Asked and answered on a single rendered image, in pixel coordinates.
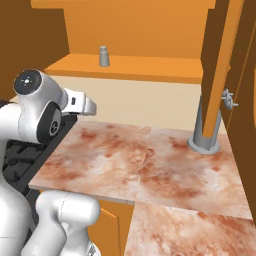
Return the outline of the orange base cupboard door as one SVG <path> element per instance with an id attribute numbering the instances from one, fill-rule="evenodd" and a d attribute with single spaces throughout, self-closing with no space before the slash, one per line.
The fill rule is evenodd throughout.
<path id="1" fill-rule="evenodd" d="M 134 206 L 100 200 L 100 207 L 98 221 L 88 228 L 89 237 L 102 256 L 124 256 Z"/>

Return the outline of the orange open wall cabinet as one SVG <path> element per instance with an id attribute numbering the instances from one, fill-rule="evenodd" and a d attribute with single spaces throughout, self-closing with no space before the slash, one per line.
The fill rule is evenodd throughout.
<path id="1" fill-rule="evenodd" d="M 51 75 L 199 84 L 207 14 L 216 0 L 30 0 L 61 9 L 69 53 Z M 99 64 L 100 47 L 110 65 Z"/>

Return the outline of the grey shaker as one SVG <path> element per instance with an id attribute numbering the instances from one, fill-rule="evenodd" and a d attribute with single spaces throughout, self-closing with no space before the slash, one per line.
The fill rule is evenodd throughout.
<path id="1" fill-rule="evenodd" d="M 100 47 L 99 64 L 101 67 L 108 67 L 110 65 L 108 49 L 106 46 Z"/>

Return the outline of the grey cylinder with round base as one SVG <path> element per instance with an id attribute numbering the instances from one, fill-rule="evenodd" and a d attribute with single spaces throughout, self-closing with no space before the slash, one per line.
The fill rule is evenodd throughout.
<path id="1" fill-rule="evenodd" d="M 199 101 L 194 133 L 187 140 L 187 145 L 189 148 L 204 155 L 217 153 L 220 149 L 220 144 L 217 140 L 220 123 L 221 112 L 218 112 L 213 135 L 210 138 L 205 138 L 202 135 L 202 101 Z"/>

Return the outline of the black hob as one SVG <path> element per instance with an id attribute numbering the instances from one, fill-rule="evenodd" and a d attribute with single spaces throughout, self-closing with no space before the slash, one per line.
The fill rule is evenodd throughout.
<path id="1" fill-rule="evenodd" d="M 19 201 L 28 183 L 77 122 L 49 101 L 38 111 L 0 100 L 0 202 Z"/>

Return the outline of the dark brown cabinet door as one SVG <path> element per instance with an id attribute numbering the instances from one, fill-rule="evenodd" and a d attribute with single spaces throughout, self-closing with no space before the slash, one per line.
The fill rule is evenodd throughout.
<path id="1" fill-rule="evenodd" d="M 64 12 L 34 9 L 30 0 L 0 0 L 0 100 L 15 96 L 13 81 L 69 53 Z"/>

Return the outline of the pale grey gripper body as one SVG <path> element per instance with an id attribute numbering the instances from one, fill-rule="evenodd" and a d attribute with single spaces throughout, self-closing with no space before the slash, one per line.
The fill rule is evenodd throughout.
<path id="1" fill-rule="evenodd" d="M 84 96 L 81 114 L 84 116 L 95 116 L 97 114 L 96 103 L 87 96 Z"/>

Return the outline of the orange cabinet door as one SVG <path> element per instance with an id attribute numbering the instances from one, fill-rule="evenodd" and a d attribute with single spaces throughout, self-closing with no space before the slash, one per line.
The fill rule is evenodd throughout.
<path id="1" fill-rule="evenodd" d="M 202 136 L 213 136 L 245 0 L 216 0 L 208 11 L 201 54 Z"/>

